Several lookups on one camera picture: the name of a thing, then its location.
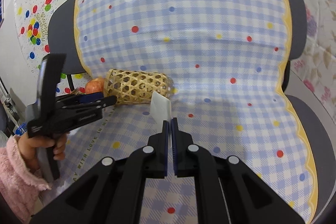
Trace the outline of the pink sleeve forearm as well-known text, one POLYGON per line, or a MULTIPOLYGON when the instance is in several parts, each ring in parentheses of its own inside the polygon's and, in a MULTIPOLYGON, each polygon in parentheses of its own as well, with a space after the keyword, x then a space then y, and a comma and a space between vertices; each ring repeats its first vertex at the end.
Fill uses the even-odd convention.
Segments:
POLYGON ((19 136, 11 136, 1 148, 1 195, 21 223, 28 223, 39 193, 51 189, 40 170, 31 173, 18 148, 19 136))

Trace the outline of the left hand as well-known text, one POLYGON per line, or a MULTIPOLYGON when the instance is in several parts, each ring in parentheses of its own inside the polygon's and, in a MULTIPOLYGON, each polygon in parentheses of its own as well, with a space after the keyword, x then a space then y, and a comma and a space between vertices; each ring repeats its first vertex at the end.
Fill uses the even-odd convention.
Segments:
POLYGON ((54 160, 64 160, 67 136, 68 133, 65 133, 57 141, 55 141, 43 136, 29 138, 27 133, 23 134, 18 139, 18 150, 30 172, 34 173, 39 169, 37 148, 53 147, 54 160))

